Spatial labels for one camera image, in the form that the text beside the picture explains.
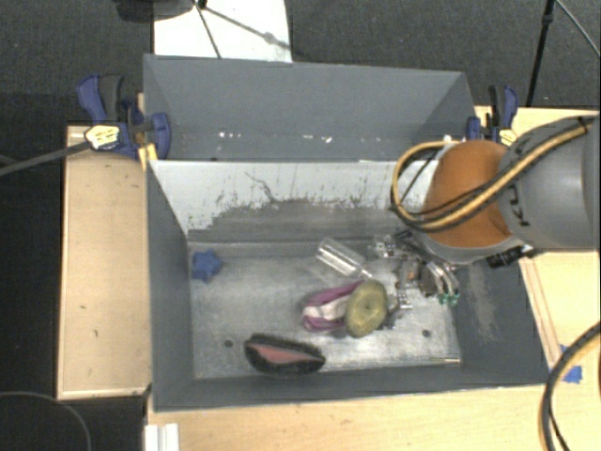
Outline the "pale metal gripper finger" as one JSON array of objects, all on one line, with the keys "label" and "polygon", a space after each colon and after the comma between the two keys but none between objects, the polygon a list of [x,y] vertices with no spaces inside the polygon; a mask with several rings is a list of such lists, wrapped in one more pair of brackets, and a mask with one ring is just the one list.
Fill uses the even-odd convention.
[{"label": "pale metal gripper finger", "polygon": [[390,301],[387,316],[383,321],[383,328],[386,330],[394,329],[397,322],[412,309],[413,305],[408,299],[408,295],[403,291],[397,293]]},{"label": "pale metal gripper finger", "polygon": [[376,235],[367,247],[370,259],[393,259],[397,257],[396,240],[392,235]]}]

